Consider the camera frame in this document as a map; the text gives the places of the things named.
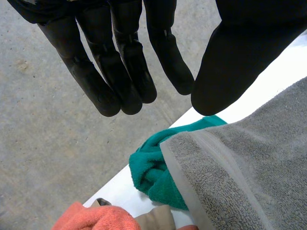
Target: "white table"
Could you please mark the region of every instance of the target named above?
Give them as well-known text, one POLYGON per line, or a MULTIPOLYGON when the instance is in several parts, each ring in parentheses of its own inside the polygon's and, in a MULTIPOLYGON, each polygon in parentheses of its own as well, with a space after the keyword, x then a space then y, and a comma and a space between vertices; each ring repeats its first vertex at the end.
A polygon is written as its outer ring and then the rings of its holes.
MULTIPOLYGON (((282 90, 307 76, 306 61, 307 35, 304 35, 298 37, 271 63, 237 102, 217 115, 227 123, 239 121, 250 115, 282 90)), ((191 108, 171 127, 187 125, 202 117, 191 108)), ((89 207, 99 197, 124 208, 133 217, 147 213, 161 205, 153 203, 145 194, 134 188, 128 165, 86 201, 84 206, 89 207)), ((186 211, 173 209, 172 213, 177 228, 193 223, 186 211)))

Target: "concrete floor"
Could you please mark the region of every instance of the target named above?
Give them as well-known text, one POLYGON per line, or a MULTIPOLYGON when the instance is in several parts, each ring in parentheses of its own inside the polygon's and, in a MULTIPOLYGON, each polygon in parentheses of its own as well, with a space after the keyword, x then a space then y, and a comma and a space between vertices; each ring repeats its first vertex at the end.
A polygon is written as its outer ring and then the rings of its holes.
MULTIPOLYGON (((173 32, 196 76, 213 29, 215 1, 178 1, 173 32)), ((189 108, 139 30, 158 98, 134 116, 102 117, 36 25, 0 0, 0 230, 46 230, 86 201, 150 135, 189 108)))

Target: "glove finger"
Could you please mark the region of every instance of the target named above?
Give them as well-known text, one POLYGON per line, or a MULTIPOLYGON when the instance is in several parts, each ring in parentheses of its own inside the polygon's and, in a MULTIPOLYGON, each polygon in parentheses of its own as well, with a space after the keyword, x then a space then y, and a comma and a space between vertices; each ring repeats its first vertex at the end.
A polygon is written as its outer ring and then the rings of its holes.
POLYGON ((77 20, 102 74, 121 101, 122 111, 128 115, 138 113, 142 100, 115 50, 110 6, 100 2, 82 10, 77 20))
POLYGON ((75 18, 64 17, 38 26, 98 111, 104 116, 116 115, 120 111, 119 101, 90 62, 75 18))
POLYGON ((143 103, 152 103, 157 97, 153 79, 147 68, 143 46, 138 40, 142 0, 111 1, 114 35, 125 67, 137 88, 143 103))
POLYGON ((192 92, 194 78, 172 34, 177 0, 144 0, 150 42, 162 68, 178 93, 192 92))
POLYGON ((306 24, 229 26, 213 32, 191 95, 202 115, 214 115, 238 100, 259 74, 304 30, 306 24))

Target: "gloved hand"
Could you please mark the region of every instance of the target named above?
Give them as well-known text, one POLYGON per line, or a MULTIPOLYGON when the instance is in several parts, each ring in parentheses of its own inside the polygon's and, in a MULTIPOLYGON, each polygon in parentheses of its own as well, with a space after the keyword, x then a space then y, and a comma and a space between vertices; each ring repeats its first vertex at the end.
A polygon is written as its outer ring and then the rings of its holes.
MULTIPOLYGON (((38 23, 72 76, 104 116, 120 109, 138 113, 157 96, 138 40, 142 0, 9 0, 29 22, 38 23), (112 40, 111 17, 119 53, 112 40), (90 62, 77 22, 106 82, 90 62)), ((177 0, 144 0, 147 28, 163 70, 177 91, 188 95, 194 78, 184 63, 171 27, 177 0)))
POLYGON ((211 35, 191 94, 193 107, 202 115, 214 115, 238 100, 307 29, 306 0, 216 3, 222 22, 211 35))
MULTIPOLYGON (((25 19, 41 23, 40 28, 101 114, 112 116, 120 108, 127 114, 135 114, 142 102, 150 103, 156 98, 137 38, 141 0, 110 0, 110 6, 106 0, 73 3, 53 0, 52 4, 50 0, 38 0, 35 5, 25 5, 25 1, 35 0, 8 1, 25 19), (110 11, 126 68, 112 42, 110 11), (75 18, 111 88, 89 61, 75 18)), ((307 28, 306 0, 278 3, 276 0, 216 0, 222 22, 209 40, 192 87, 192 74, 170 30, 176 0, 144 0, 144 3, 149 38, 167 77, 179 93, 185 95, 192 91, 192 105, 203 115, 216 114, 235 102, 307 28)))

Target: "folded towel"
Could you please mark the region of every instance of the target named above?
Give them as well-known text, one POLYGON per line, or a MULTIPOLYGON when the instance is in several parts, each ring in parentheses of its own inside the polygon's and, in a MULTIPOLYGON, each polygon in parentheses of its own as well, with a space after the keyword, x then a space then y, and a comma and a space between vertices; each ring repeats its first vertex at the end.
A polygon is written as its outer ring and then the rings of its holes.
POLYGON ((85 208, 73 203, 58 219, 52 230, 141 230, 137 221, 116 206, 85 208))
POLYGON ((226 122, 217 116, 209 116, 193 124, 169 128, 151 136, 130 156, 129 166, 134 186, 147 194, 152 201, 186 210, 187 206, 166 167, 160 143, 179 132, 224 124, 226 122))
POLYGON ((201 230, 307 229, 307 78, 242 121, 161 149, 201 230))

